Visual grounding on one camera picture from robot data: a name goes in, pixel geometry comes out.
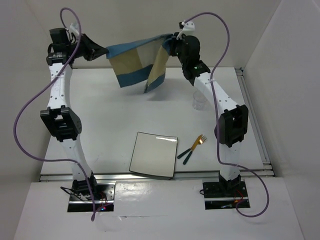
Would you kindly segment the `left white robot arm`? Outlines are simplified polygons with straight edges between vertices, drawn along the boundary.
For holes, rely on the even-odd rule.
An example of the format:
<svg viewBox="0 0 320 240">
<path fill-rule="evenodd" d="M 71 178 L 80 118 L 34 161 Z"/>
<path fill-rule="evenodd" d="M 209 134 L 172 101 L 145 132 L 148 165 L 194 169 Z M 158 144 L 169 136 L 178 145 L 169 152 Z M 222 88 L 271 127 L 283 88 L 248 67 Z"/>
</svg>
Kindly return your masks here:
<svg viewBox="0 0 320 240">
<path fill-rule="evenodd" d="M 109 51 L 93 42 L 86 34 L 77 39 L 64 28 L 49 31 L 52 43 L 49 45 L 46 62 L 51 74 L 50 98 L 40 118 L 50 134 L 60 142 L 68 159 L 71 159 L 72 191 L 86 199 L 97 197 L 99 187 L 82 149 L 80 134 L 82 122 L 72 110 L 70 103 L 70 81 L 73 62 L 83 57 L 93 61 Z"/>
</svg>

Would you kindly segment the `blue beige white placemat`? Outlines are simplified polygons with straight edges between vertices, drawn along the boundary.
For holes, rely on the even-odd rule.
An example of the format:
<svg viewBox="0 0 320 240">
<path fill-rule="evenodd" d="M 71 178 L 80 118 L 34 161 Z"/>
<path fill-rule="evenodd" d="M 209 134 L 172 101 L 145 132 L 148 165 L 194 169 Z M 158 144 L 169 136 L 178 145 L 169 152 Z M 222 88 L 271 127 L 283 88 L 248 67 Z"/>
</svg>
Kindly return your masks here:
<svg viewBox="0 0 320 240">
<path fill-rule="evenodd" d="M 144 92 L 159 87 L 166 77 L 166 64 L 170 57 L 173 34 L 108 46 L 106 58 L 121 88 L 145 81 Z"/>
</svg>

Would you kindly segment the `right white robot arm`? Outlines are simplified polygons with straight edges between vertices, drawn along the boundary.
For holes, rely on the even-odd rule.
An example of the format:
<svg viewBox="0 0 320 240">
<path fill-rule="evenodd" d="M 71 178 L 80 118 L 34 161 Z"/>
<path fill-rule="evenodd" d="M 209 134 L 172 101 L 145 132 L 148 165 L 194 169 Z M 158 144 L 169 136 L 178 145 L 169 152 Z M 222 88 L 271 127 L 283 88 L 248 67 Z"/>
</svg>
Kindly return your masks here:
<svg viewBox="0 0 320 240">
<path fill-rule="evenodd" d="M 230 196 L 240 185 L 240 148 L 248 131 L 249 110 L 239 105 L 213 78 L 209 67 L 200 59 L 200 41 L 193 35 L 174 33 L 170 55 L 181 63 L 184 77 L 213 105 L 217 124 L 217 159 L 220 163 L 218 190 Z"/>
</svg>

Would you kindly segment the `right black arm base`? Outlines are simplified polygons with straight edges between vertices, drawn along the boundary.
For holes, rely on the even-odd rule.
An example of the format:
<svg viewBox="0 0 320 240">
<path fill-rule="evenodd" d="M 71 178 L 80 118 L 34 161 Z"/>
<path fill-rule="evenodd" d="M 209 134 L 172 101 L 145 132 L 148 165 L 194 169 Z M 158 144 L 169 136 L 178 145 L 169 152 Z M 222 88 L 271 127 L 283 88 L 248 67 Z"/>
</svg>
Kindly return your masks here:
<svg viewBox="0 0 320 240">
<path fill-rule="evenodd" d="M 241 181 L 235 188 L 224 191 L 218 182 L 203 182 L 199 193 L 204 197 L 206 210 L 250 208 L 246 184 Z"/>
</svg>

